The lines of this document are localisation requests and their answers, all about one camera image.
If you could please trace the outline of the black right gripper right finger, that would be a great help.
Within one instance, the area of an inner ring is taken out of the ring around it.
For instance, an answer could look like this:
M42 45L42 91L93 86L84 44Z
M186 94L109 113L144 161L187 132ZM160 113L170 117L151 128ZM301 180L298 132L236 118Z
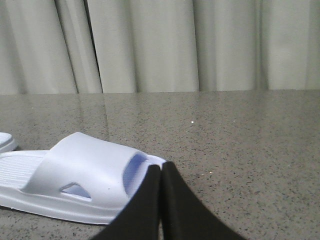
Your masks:
M175 164L161 172L161 221L165 240L242 240L191 191Z

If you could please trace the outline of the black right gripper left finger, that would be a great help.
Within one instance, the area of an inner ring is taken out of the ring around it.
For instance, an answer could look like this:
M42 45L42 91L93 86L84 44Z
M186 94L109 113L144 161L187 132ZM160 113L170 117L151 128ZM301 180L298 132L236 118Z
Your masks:
M94 240L157 240L159 237L159 195L161 170L150 165L125 208Z

